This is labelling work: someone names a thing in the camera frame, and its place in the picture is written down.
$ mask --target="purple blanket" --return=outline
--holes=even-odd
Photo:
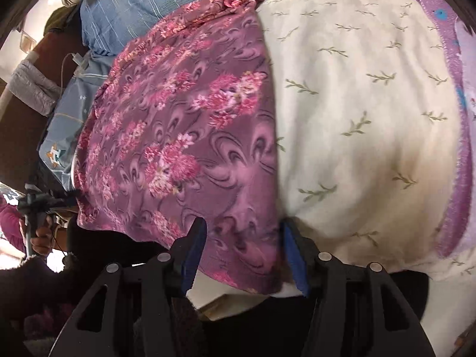
[[[280,251],[262,1],[195,1],[131,41],[96,94],[74,180],[81,227],[170,247],[203,217],[200,269],[268,294]]]
[[[455,22],[458,16],[444,0],[417,0],[428,18],[432,21],[434,29],[440,35],[444,55],[449,73],[456,86],[459,98],[459,115],[461,120],[461,136],[459,139],[458,162],[456,164],[456,177],[453,194],[448,201],[448,208],[439,227],[436,238],[436,251],[440,257],[454,255],[454,250],[467,230],[472,231],[468,224],[468,217],[475,214],[471,198],[473,193],[473,155],[476,145],[471,140],[471,128],[466,109],[465,97],[462,88],[462,66],[460,48],[455,33]]]

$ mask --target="folded blanket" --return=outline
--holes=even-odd
[[[28,59],[22,60],[15,68],[6,90],[44,116],[49,115],[61,92]]]
[[[261,1],[195,1],[131,41],[96,95],[74,183],[81,227],[170,247],[203,217],[200,269],[271,293],[277,153]]]

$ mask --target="grey cloth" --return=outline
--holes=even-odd
[[[61,95],[61,89],[27,59],[15,68],[6,90],[44,116],[51,113]]]
[[[73,189],[71,165],[78,138],[96,91],[107,78],[113,61],[114,57],[87,54],[58,101],[38,151],[65,190]]]

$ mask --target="white cable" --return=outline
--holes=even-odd
[[[61,87],[60,87],[60,91],[59,91],[59,97],[61,98],[63,96],[63,68],[64,68],[64,62],[66,61],[66,58],[68,56],[73,56],[73,53],[72,52],[68,52],[65,57],[63,58],[63,62],[61,63]]]

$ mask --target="wall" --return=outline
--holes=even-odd
[[[49,16],[61,7],[61,0],[39,0],[28,12],[24,31],[38,43],[43,38],[43,30]],[[5,44],[0,49],[0,78],[10,81],[11,74],[26,56],[20,49],[21,34],[11,31]]]

